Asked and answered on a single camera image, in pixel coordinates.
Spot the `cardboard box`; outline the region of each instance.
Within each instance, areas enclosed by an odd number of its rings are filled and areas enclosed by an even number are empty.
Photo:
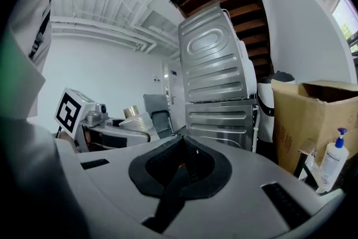
[[[272,80],[275,102],[274,143],[279,165],[294,173],[299,150],[316,151],[320,166],[326,146],[346,128],[345,147],[358,153],[358,85],[315,81],[288,84]]]

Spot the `white wall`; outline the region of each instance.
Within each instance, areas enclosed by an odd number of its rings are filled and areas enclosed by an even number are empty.
[[[347,42],[322,0],[262,1],[275,71],[291,73],[298,82],[357,82]]]
[[[145,112],[145,93],[163,93],[161,58],[100,40],[53,36],[43,75],[46,82],[32,122],[50,132],[58,129],[54,114],[65,87],[106,104],[109,116],[119,118],[133,105]]]

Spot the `wooden stair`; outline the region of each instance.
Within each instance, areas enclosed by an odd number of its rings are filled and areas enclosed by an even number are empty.
[[[270,74],[270,38],[265,10],[261,0],[172,0],[185,17],[220,3],[229,12],[231,22],[240,40],[245,43],[258,78]]]

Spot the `door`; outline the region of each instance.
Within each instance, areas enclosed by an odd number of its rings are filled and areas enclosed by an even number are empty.
[[[185,98],[181,67],[166,64],[164,68],[165,91],[168,96],[173,132],[185,126]]]

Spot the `stacked metal cabinet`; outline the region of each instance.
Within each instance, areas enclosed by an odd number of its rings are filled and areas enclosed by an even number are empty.
[[[228,15],[215,4],[191,16],[179,43],[188,133],[250,151],[256,76]]]

